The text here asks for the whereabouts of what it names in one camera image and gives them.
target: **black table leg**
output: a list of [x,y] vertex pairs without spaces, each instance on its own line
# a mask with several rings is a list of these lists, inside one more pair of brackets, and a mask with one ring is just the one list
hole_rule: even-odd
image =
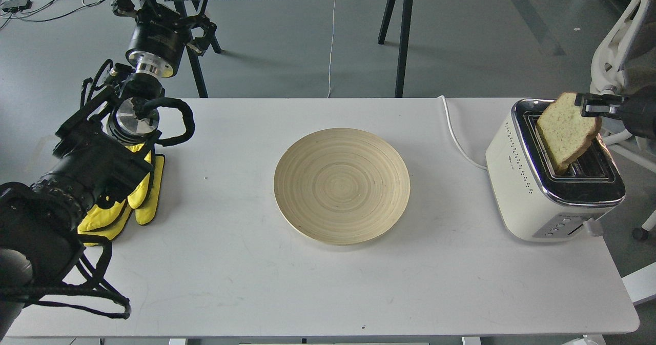
[[385,6],[385,14],[382,16],[382,25],[380,25],[380,33],[378,34],[378,44],[385,44],[385,37],[387,36],[387,27],[390,26],[390,19],[392,18],[392,11],[394,11],[394,4],[396,0],[387,0]]
[[[173,2],[175,5],[175,10],[180,13],[182,16],[187,16],[187,9],[185,8],[185,2]],[[196,81],[196,88],[198,89],[199,97],[209,97],[207,95],[207,88],[204,84],[203,70],[201,70],[201,63],[198,59],[198,55],[194,51],[187,48],[187,56],[189,57],[189,63],[192,65],[192,72],[194,73],[194,81]]]
[[[194,4],[194,8],[196,11],[198,11],[198,7],[201,5],[201,2],[199,0],[192,0],[192,4]],[[223,50],[221,49],[221,46],[218,45],[218,40],[216,39],[216,32],[214,36],[212,36],[212,41],[210,42],[212,44],[212,49],[214,49],[214,52],[216,54],[220,54]]]
[[401,16],[401,39],[399,41],[399,61],[396,69],[396,88],[394,90],[394,97],[403,97],[403,84],[405,83],[405,62],[408,56],[410,19],[412,17],[412,1],[413,0],[403,0],[403,14]]

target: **bread slice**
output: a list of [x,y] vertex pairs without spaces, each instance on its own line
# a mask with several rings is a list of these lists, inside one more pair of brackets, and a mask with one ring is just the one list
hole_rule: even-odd
[[576,93],[562,93],[537,121],[537,130],[557,175],[579,158],[602,127],[599,117],[582,117],[574,104]]

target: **white toaster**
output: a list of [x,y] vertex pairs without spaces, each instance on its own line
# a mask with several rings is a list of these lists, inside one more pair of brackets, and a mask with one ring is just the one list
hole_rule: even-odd
[[504,224],[523,240],[570,240],[586,230],[584,222],[604,216],[625,196],[624,183],[599,135],[564,175],[555,175],[535,130],[551,102],[517,102],[485,151]]

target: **yellow glove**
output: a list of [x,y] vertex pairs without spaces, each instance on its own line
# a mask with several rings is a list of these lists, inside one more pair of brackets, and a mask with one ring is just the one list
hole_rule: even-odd
[[[134,153],[141,150],[143,144],[128,146]],[[159,189],[161,188],[164,156],[155,156],[154,150],[148,152],[145,161],[154,165],[154,172],[149,172],[134,191],[122,202],[117,202],[110,209],[101,209],[94,205],[85,219],[77,226],[77,232],[82,235],[105,236],[109,240],[116,238],[125,228],[132,211],[140,225],[149,224],[157,212]]]

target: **round plate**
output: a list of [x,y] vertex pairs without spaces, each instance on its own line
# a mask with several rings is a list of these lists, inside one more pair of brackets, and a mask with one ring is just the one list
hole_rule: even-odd
[[399,153],[372,133],[331,128],[295,142],[274,176],[280,211],[298,231],[333,245],[389,230],[410,197]]

